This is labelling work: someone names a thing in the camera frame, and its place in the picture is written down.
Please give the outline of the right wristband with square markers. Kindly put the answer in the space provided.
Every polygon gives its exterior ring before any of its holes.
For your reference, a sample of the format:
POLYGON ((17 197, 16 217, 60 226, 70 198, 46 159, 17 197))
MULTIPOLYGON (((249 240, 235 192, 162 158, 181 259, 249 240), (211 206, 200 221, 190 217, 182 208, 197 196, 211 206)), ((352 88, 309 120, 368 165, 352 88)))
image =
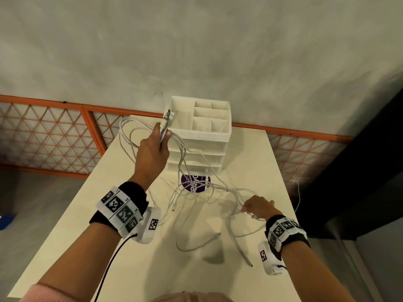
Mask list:
POLYGON ((293 219, 284 215, 275 215, 266 221, 265 235, 276 253, 292 242, 304 242, 310 247, 306 231, 293 219))

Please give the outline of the white plastic drawer organizer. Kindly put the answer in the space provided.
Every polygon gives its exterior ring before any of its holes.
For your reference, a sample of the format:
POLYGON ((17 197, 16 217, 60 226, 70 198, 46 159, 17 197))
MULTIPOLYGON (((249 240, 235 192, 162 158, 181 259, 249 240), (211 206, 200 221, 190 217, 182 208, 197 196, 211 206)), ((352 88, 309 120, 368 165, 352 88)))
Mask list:
POLYGON ((230 102, 172 96, 165 109, 173 113, 167 169, 201 176, 219 174, 231 136, 230 102))

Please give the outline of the left wristband with square markers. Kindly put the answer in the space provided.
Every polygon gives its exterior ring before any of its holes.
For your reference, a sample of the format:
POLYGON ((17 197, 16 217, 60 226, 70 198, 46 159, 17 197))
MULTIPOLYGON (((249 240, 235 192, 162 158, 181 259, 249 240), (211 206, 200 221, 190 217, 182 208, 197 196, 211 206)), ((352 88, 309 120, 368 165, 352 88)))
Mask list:
POLYGON ((119 187, 112 187, 97 202, 97 211, 89 223, 105 225, 121 238, 126 238, 143 225, 148 204, 146 192, 139 184, 125 182, 119 187))

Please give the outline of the person's right forearm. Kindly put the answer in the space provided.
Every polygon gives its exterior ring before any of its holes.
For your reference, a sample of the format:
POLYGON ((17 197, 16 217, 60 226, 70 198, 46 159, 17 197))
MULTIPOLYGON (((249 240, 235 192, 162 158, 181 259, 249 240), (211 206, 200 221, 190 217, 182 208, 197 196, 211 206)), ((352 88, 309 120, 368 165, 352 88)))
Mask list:
POLYGON ((284 246, 280 256, 301 302, 355 302, 304 242, 292 242, 284 246))

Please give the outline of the person's left forearm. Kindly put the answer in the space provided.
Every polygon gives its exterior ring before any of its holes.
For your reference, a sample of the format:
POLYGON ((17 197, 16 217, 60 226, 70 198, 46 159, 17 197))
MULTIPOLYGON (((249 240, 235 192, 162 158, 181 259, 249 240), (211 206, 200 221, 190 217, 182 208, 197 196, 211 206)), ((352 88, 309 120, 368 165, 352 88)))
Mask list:
POLYGON ((90 302, 121 237, 106 225, 92 223, 40 278, 76 302, 90 302))

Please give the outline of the person's right hand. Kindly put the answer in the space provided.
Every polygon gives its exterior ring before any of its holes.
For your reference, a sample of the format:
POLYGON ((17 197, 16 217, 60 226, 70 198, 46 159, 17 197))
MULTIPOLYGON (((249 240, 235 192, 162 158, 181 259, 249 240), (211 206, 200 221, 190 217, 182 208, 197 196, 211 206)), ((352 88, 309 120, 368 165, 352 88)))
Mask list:
POLYGON ((247 199, 243 206, 251 207, 250 211, 259 215, 260 218, 265 221, 279 213, 275 208, 275 202, 273 200, 268 201, 265 198, 256 195, 247 199))

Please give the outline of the wristband with square markers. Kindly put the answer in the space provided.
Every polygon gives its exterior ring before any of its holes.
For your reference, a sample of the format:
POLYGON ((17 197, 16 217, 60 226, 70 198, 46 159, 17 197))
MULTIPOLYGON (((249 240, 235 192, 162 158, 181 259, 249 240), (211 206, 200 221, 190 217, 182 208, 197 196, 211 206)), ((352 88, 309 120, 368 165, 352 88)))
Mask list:
POLYGON ((146 192, 139 184, 125 182, 119 187, 112 187, 97 202, 97 211, 89 223, 105 225, 121 238, 126 238, 143 225, 148 204, 146 192))
POLYGON ((265 235, 276 253, 292 242, 304 242, 310 247, 306 231, 293 219, 284 215, 275 215, 266 221, 265 235))

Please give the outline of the person's left hand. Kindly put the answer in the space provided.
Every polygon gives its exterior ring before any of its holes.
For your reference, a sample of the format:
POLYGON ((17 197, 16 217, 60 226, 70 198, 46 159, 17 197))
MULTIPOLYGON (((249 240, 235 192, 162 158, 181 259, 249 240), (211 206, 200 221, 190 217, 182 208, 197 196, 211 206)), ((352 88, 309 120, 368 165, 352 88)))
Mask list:
POLYGON ((140 142, 134 174, 129 181, 137 183, 147 191, 164 170, 169 155, 169 151, 160 151, 160 122, 157 122, 149 137, 140 142))

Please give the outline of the orange mesh railing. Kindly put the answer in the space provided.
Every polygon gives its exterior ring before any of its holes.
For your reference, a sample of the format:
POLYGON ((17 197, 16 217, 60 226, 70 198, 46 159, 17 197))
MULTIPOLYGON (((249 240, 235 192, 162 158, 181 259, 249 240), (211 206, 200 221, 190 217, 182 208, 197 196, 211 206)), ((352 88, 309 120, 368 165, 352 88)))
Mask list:
MULTIPOLYGON (((88 177, 118 134, 124 116, 161 113, 0 95, 0 165, 88 177)), ((288 190, 309 184, 352 137, 232 122, 264 130, 288 190)))

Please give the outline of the purple round sticker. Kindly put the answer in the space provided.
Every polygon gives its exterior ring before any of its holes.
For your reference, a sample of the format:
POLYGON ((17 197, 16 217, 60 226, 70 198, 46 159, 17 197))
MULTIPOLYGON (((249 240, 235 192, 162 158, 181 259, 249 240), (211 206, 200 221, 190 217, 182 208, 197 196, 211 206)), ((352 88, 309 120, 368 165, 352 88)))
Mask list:
POLYGON ((183 174, 181 176, 181 185, 185 190, 191 193, 205 192, 211 183, 209 176, 183 174))

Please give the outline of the pink sleeve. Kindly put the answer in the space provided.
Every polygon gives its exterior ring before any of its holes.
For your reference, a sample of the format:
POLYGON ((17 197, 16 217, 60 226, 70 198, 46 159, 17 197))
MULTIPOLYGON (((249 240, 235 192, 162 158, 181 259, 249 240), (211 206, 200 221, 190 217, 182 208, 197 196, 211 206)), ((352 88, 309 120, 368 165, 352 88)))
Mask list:
POLYGON ((71 299, 48 286, 32 285, 19 302, 71 302, 71 299))

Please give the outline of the dark cabinet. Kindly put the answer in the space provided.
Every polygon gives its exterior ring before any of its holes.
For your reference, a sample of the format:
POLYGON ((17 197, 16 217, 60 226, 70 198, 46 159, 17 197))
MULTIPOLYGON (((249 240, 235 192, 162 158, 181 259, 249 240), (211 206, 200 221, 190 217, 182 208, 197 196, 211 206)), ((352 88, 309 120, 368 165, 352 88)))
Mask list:
POLYGON ((403 89, 303 190, 312 238, 355 240, 403 217, 403 89))

